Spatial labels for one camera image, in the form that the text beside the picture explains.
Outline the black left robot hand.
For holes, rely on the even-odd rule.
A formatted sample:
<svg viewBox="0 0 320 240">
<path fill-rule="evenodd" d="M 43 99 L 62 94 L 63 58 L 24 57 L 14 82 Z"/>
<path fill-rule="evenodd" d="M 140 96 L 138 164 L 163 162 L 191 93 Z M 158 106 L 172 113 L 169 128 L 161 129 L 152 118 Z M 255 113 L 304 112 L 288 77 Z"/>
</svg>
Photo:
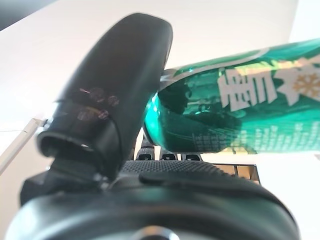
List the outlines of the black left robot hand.
<svg viewBox="0 0 320 240">
<path fill-rule="evenodd" d="M 73 73 L 39 128 L 50 168 L 26 179 L 7 240 L 298 240 L 272 193 L 203 161 L 130 160 L 173 30 L 130 14 Z"/>
</svg>

